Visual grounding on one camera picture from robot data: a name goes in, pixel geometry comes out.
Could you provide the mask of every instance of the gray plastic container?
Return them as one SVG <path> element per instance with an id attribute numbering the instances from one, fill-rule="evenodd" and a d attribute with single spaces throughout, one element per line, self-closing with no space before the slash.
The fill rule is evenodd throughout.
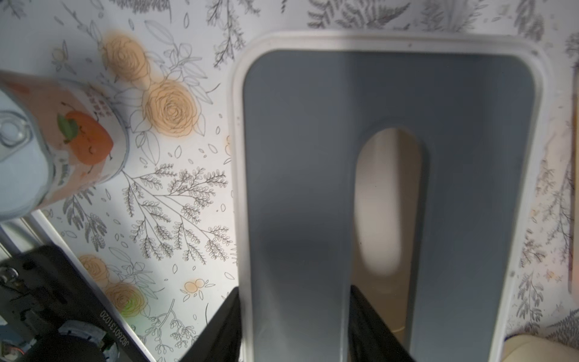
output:
<path id="1" fill-rule="evenodd" d="M 541 158 L 551 71 L 508 36 L 286 32 L 230 83 L 245 361 L 346 361 L 356 160 L 422 146 L 407 347 L 498 361 Z"/>

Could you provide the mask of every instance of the white plastic frame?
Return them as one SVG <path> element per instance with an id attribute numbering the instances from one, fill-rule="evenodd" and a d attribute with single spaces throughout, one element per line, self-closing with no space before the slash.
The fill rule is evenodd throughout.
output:
<path id="1" fill-rule="evenodd" d="M 504 333 L 515 285 L 514 277 L 518 270 L 518 262 L 525 240 L 527 215 L 530 212 L 531 202 L 534 200 L 535 180 L 539 172 L 544 136 L 547 131 L 546 120 L 549 116 L 549 105 L 553 94 L 552 70 L 543 50 L 529 41 L 511 36 L 334 30 L 277 32 L 252 41 L 246 47 L 233 69 L 228 87 L 229 126 L 234 150 L 233 190 L 244 339 L 242 349 L 246 362 L 254 362 L 254 353 L 245 176 L 243 85 L 245 76 L 253 63 L 264 54 L 275 50 L 496 54 L 517 57 L 528 66 L 535 85 L 535 103 L 514 215 L 511 250 L 489 351 L 488 361 L 498 362 L 503 349 Z M 345 361 L 346 355 L 342 354 L 341 362 Z"/>

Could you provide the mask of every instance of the can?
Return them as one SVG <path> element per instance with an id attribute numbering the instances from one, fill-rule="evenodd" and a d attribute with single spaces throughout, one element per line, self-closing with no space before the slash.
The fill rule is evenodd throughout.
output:
<path id="1" fill-rule="evenodd" d="M 128 151 L 124 124 L 96 90 L 0 72 L 0 221 L 112 178 Z"/>

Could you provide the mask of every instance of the beige object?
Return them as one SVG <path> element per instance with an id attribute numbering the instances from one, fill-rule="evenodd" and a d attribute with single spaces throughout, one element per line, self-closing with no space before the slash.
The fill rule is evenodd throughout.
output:
<path id="1" fill-rule="evenodd" d="M 577 362 L 579 350 L 532 335 L 518 335 L 505 341 L 503 362 Z"/>
<path id="2" fill-rule="evenodd" d="M 362 148 L 354 194 L 352 284 L 400 342 L 406 307 L 421 169 L 408 133 L 386 129 Z"/>

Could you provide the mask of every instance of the orange rose drawing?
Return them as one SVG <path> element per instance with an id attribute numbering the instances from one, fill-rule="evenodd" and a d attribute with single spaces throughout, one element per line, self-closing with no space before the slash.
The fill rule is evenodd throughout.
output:
<path id="1" fill-rule="evenodd" d="M 129 283 L 116 283 L 105 290 L 105 295 L 123 317 L 134 317 L 146 306 L 141 291 Z"/>
<path id="2" fill-rule="evenodd" d="M 82 266 L 89 272 L 90 276 L 97 283 L 99 288 L 104 288 L 108 284 L 108 269 L 104 261 L 93 255 L 83 255 L 78 258 Z"/>
<path id="3" fill-rule="evenodd" d="M 108 39 L 103 47 L 102 60 L 121 79 L 128 82 L 148 79 L 151 71 L 141 45 L 125 35 Z"/>
<path id="4" fill-rule="evenodd" d="M 199 119 L 191 94 L 179 82 L 166 79 L 151 85 L 143 97 L 143 113 L 159 133 L 186 136 Z"/>

